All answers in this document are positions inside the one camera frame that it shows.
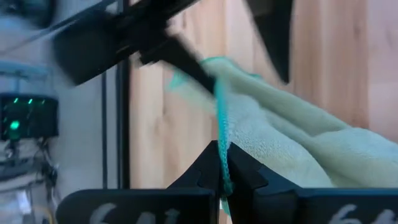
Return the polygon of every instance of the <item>cloth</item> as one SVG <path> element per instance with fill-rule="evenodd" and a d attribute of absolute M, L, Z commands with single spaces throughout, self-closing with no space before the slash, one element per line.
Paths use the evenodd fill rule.
<path fill-rule="evenodd" d="M 229 140 L 279 175 L 301 187 L 398 187 L 396 143 L 268 85 L 227 58 L 202 65 L 230 86 Z M 176 72 L 169 90 L 216 114 L 215 99 L 185 74 Z"/>

